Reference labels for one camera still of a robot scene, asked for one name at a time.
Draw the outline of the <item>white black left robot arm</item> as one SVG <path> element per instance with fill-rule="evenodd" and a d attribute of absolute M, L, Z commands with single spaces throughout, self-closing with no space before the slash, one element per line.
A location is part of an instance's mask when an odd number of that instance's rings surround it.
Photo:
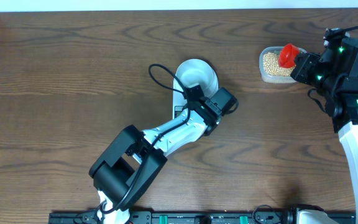
<path fill-rule="evenodd" d="M 205 96 L 196 85 L 185 88 L 186 104 L 171 121 L 156 128 L 124 128 L 89 170 L 98 191 L 98 223 L 126 223 L 129 209 L 150 187 L 167 157 L 185 144 L 210 135 L 223 116 L 238 106 L 225 88 Z"/>

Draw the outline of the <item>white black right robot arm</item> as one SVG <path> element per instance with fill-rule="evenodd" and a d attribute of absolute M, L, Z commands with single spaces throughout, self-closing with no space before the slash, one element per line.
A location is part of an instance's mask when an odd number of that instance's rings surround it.
<path fill-rule="evenodd" d="M 358 39 L 332 40 L 322 54 L 300 53 L 291 77 L 323 96 L 351 173 L 358 223 Z"/>

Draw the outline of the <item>orange measuring scoop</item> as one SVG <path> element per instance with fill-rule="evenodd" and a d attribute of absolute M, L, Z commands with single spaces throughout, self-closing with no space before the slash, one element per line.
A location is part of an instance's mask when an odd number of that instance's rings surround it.
<path fill-rule="evenodd" d="M 278 65 L 282 68 L 292 68 L 295 66 L 295 58 L 300 53 L 298 47 L 287 44 L 278 56 Z"/>

